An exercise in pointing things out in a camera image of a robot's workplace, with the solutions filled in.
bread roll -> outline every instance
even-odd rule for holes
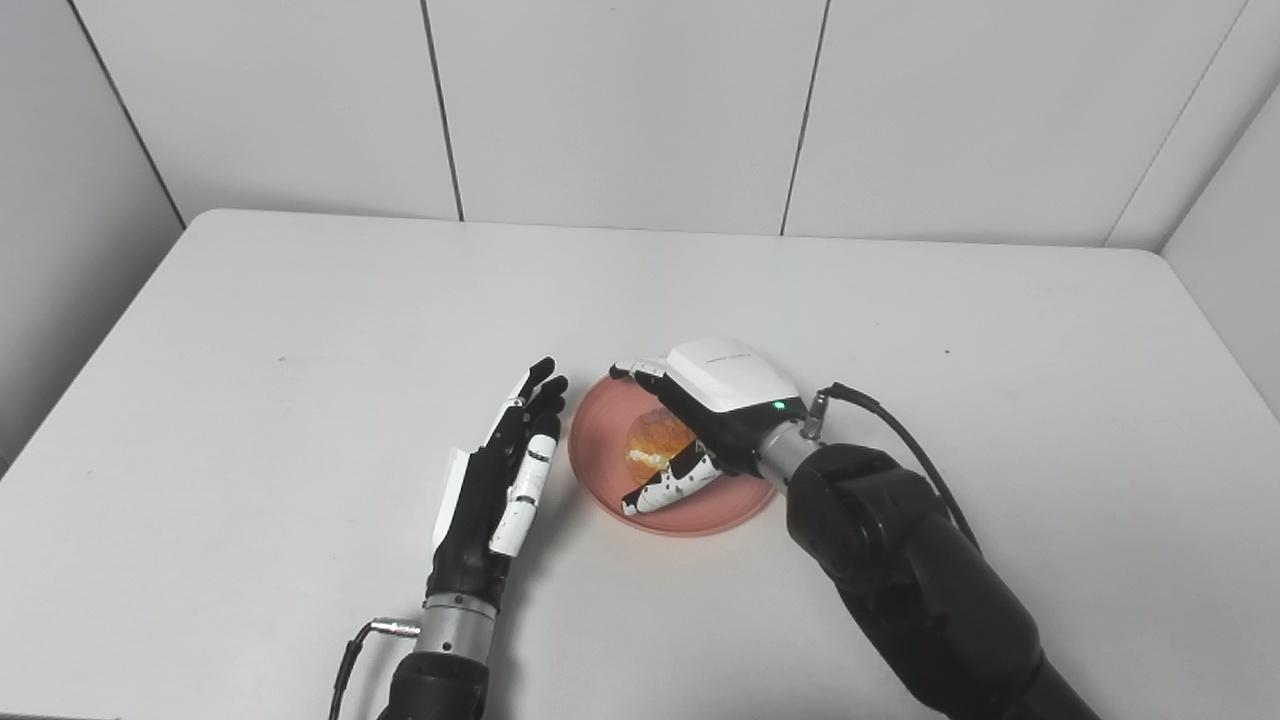
[[[671,459],[694,442],[696,436],[666,407],[650,410],[631,423],[623,462],[637,486],[649,482],[658,470],[666,470]]]

silver cylindrical joint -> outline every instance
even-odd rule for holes
[[[489,657],[498,610],[462,593],[438,593],[422,603],[422,630],[413,650],[461,655],[476,662]]]
[[[822,443],[803,434],[804,427],[797,420],[788,420],[769,430],[760,441],[756,454],[760,456],[760,474],[764,479],[786,492],[791,475]]]

robotic arm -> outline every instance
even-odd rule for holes
[[[983,560],[928,456],[874,400],[836,383],[806,409],[792,383],[733,341],[681,345],[611,375],[654,393],[708,462],[787,495],[791,537],[922,703],[954,720],[1097,720],[1044,659],[1034,620]],[[831,398],[888,421],[933,487],[883,451],[824,442]]]
[[[370,632],[415,637],[396,667],[379,720],[475,720],[489,689],[489,643],[512,560],[534,521],[559,441],[568,380],[543,359],[516,383],[475,452],[454,454],[436,520],[435,553],[420,623],[378,618],[347,643],[329,720]]]

pink plate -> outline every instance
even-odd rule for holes
[[[573,415],[568,460],[577,482],[609,515],[641,530],[662,536],[710,536],[740,525],[773,498],[773,486],[749,475],[718,478],[696,495],[662,510],[626,516],[622,496],[634,491],[623,462],[631,423],[660,407],[658,398],[631,380],[603,378]]]

white wall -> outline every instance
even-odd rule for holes
[[[178,209],[457,219],[416,0],[77,0]]]
[[[1244,0],[833,0],[787,233],[1102,245],[1139,183],[1203,174],[1152,163],[1219,46],[1275,69],[1277,4],[1253,4],[1268,32],[1238,36]],[[1206,81],[1243,108],[1217,92],[1178,141],[1222,147],[1263,81]]]
[[[823,0],[431,0],[468,220],[777,234]]]
[[[1280,0],[78,0],[188,219],[232,205],[1158,247]],[[434,31],[439,86],[424,32]]]
[[[1280,94],[1274,94],[1164,251],[1280,414]]]
[[[0,159],[13,459],[182,228],[67,3],[0,3]]]

